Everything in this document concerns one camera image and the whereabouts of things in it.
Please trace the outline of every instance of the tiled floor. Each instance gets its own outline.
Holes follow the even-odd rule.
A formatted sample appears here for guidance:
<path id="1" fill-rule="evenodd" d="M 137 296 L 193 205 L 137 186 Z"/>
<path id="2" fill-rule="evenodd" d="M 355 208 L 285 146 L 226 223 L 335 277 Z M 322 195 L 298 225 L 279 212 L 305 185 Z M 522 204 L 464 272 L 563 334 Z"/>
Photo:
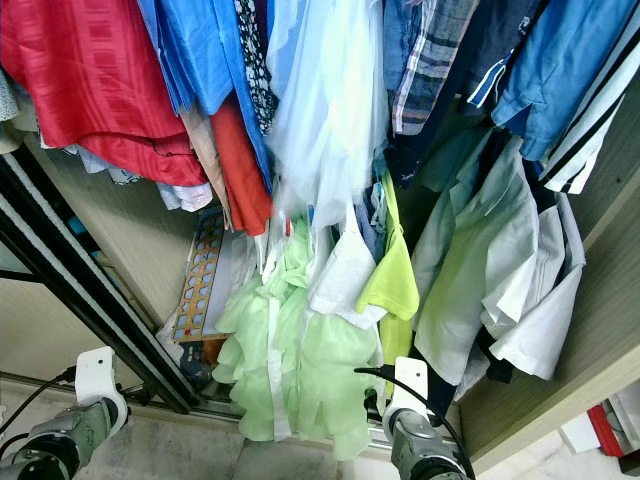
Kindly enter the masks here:
<path id="1" fill-rule="evenodd" d="M 28 395 L 2 382 L 0 404 L 4 417 Z M 7 437 L 56 414 L 69 404 L 68 397 L 46 393 L 7 430 Z M 245 441 L 224 424 L 203 425 L 198 418 L 176 422 L 136 414 L 129 425 L 95 453 L 78 478 L 83 480 L 398 480 L 388 457 L 358 457 L 354 462 L 334 462 L 328 448 L 283 442 Z M 479 480 L 573 480 L 578 478 L 626 480 L 614 459 L 598 451 L 572 455 L 557 434 L 552 434 L 514 455 Z"/>

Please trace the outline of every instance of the wire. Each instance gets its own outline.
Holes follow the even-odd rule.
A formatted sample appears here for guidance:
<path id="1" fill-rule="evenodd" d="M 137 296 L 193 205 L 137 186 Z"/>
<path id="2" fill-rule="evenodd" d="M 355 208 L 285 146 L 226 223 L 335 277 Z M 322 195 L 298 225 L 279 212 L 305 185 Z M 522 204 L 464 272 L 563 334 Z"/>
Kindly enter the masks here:
<path id="1" fill-rule="evenodd" d="M 16 418 L 18 418 L 18 415 L 20 415 L 22 413 L 22 411 L 25 408 L 27 408 L 27 406 L 31 402 L 33 402 L 33 400 L 38 395 L 40 395 L 42 392 L 44 392 L 51 385 L 55 385 L 56 383 L 60 383 L 60 382 L 63 382 L 63 381 L 64 382 L 73 381 L 73 379 L 75 378 L 75 375 L 76 375 L 76 367 L 69 367 L 63 373 L 58 375 L 56 378 L 54 378 L 52 380 L 49 380 L 48 382 L 45 382 L 42 385 L 40 385 L 40 387 L 35 392 L 33 392 L 31 395 L 29 395 L 29 398 L 27 398 L 24 402 L 22 402 L 22 405 L 20 405 L 18 407 L 18 409 L 13 413 L 13 415 L 11 415 L 11 417 L 9 417 L 9 420 L 7 420 L 2 425 L 0 425 L 0 434 L 2 434 L 9 427 L 9 425 L 11 425 L 14 422 L 14 420 Z"/>
<path id="2" fill-rule="evenodd" d="M 4 456 L 4 453 L 7 451 L 7 448 L 9 448 L 11 445 L 16 443 L 17 441 L 27 438 L 28 436 L 29 436 L 28 433 L 21 433 L 20 435 L 14 435 L 9 440 L 4 442 L 0 447 L 0 460 L 2 460 L 2 457 Z"/>
<path id="3" fill-rule="evenodd" d="M 453 429 L 453 427 L 451 426 L 449 421 L 446 418 L 444 418 L 444 415 L 442 415 L 440 412 L 438 412 L 431 405 L 431 403 L 429 403 L 429 401 L 426 398 L 424 398 L 422 395 L 420 395 L 418 392 L 416 392 L 413 388 L 411 388 L 408 385 L 402 383 L 400 380 L 397 380 L 393 375 L 389 375 L 387 373 L 384 373 L 380 368 L 356 368 L 356 369 L 354 369 L 354 372 L 356 372 L 356 373 L 368 373 L 369 375 L 375 375 L 376 377 L 380 377 L 380 378 L 382 378 L 384 380 L 387 380 L 388 382 L 391 382 L 391 383 L 399 386 L 403 390 L 406 390 L 408 393 L 410 393 L 411 395 L 416 397 L 418 400 L 420 400 L 420 402 L 425 407 L 427 407 L 428 410 L 431 410 L 433 412 L 433 414 L 436 417 L 438 417 L 438 420 L 440 420 L 442 422 L 442 424 L 445 426 L 445 428 L 451 434 L 451 437 L 453 438 L 453 440 L 456 442 L 456 445 L 458 446 L 458 450 L 460 450 L 460 455 L 462 456 L 462 459 L 461 459 L 462 466 L 464 467 L 464 470 L 465 470 L 465 472 L 467 474 L 467 477 L 469 477 L 470 480 L 476 480 L 476 475 L 475 475 L 475 472 L 473 471 L 473 466 L 471 465 L 471 460 L 469 459 L 469 455 L 467 455 L 467 450 L 464 448 L 464 444 L 462 443 L 462 439 L 458 436 L 458 434 Z"/>

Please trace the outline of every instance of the wardrobe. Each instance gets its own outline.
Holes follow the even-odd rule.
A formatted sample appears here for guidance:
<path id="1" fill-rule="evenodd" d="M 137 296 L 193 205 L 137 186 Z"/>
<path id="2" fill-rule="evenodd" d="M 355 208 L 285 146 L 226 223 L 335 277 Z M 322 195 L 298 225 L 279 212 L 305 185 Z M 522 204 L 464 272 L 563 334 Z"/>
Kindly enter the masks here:
<path id="1" fill-rule="evenodd" d="M 477 473 L 486 471 L 640 378 L 638 125 L 640 79 L 636 78 L 609 130 L 584 193 L 570 196 L 586 250 L 587 266 L 554 380 L 547 382 L 522 373 L 515 373 L 508 385 L 484 379 L 459 403 L 462 434 Z M 153 331 L 163 326 L 180 299 L 197 213 L 168 211 L 151 182 L 145 180 L 117 186 L 105 174 L 86 174 L 80 161 L 55 150 L 43 150 L 31 135 L 27 136 L 25 144 L 32 156 L 29 161 L 44 172 L 108 258 L 109 268 L 117 272 L 126 285 L 121 289 L 122 298 L 139 321 L 127 325 L 129 319 L 116 319 L 122 331 L 131 332 L 143 326 Z M 411 204 L 402 204 L 402 198 L 400 201 L 401 213 L 410 212 Z M 5 292 L 17 288 L 13 282 L 18 280 L 1 281 Z M 44 301 L 42 299 L 49 298 L 51 292 L 45 293 L 47 295 L 35 297 Z M 20 302 L 35 301 L 31 294 L 25 295 Z M 3 298 L 3 302 L 9 303 L 21 297 L 5 295 Z M 46 323 L 41 310 L 21 311 L 21 315 L 33 317 L 23 321 L 36 330 L 45 328 L 39 326 Z M 68 317 L 68 312 L 63 315 L 49 311 L 52 315 L 73 317 Z M 2 312 L 0 322 L 5 335 L 14 324 L 7 321 L 7 306 L 3 305 Z M 46 328 L 58 329 L 58 333 L 59 329 L 73 330 L 68 322 L 49 322 Z M 48 352 L 54 343 L 64 345 L 65 335 L 59 337 L 57 342 L 44 342 L 37 348 Z M 88 338 L 76 338 L 76 348 L 79 343 L 83 348 L 86 343 L 84 349 L 94 348 Z M 145 342 L 153 342 L 148 335 L 145 338 Z M 3 352 L 0 367 L 3 371 L 9 370 L 4 373 L 28 376 L 22 370 L 10 371 L 12 365 L 20 362 L 19 356 L 14 355 L 17 354 Z M 149 353 L 149 358 L 155 358 L 154 355 Z M 136 373 L 142 368 L 139 365 L 131 367 Z M 169 375 L 170 368 L 157 370 Z M 182 413 L 193 408 L 168 404 Z"/>

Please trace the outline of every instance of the red object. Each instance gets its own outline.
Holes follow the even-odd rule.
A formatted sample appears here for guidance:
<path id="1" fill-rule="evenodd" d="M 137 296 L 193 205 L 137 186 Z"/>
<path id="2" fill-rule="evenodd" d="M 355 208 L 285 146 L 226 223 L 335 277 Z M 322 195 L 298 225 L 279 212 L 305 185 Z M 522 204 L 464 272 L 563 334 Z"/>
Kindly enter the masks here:
<path id="1" fill-rule="evenodd" d="M 44 141 L 78 143 L 171 185 L 207 178 L 171 109 L 135 0 L 2 0 L 2 66 L 31 94 Z"/>
<path id="2" fill-rule="evenodd" d="M 624 457 L 624 453 L 620 448 L 618 439 L 616 438 L 609 421 L 607 420 L 607 414 L 602 408 L 602 405 L 596 405 L 595 407 L 587 411 L 591 425 L 600 440 L 600 446 L 605 455 L 610 457 Z"/>
<path id="3" fill-rule="evenodd" d="M 261 235 L 271 218 L 271 196 L 264 187 L 235 92 L 211 116 L 211 125 L 233 226 L 251 236 Z"/>

